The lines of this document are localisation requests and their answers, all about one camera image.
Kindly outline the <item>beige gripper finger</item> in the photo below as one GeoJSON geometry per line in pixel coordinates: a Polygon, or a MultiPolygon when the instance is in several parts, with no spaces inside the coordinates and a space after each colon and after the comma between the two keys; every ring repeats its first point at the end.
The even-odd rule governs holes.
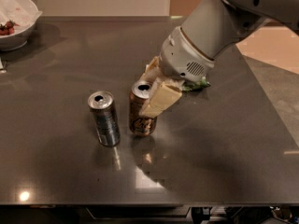
{"type": "Polygon", "coordinates": [[[160,68],[159,57],[155,56],[149,64],[146,65],[144,73],[141,75],[140,80],[153,83],[157,77],[162,75],[160,68]]]}
{"type": "Polygon", "coordinates": [[[182,96],[182,91],[169,80],[156,78],[149,92],[149,99],[142,105],[139,115],[154,119],[173,105],[182,96]]]}

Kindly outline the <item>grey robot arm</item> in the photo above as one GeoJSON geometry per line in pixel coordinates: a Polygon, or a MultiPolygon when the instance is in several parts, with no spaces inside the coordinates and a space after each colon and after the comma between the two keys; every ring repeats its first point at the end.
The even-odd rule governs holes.
{"type": "Polygon", "coordinates": [[[267,20],[299,31],[299,0],[202,0],[163,42],[161,52],[141,79],[151,84],[139,114],[155,118],[185,91],[209,85],[206,75],[215,59],[267,20]]]}

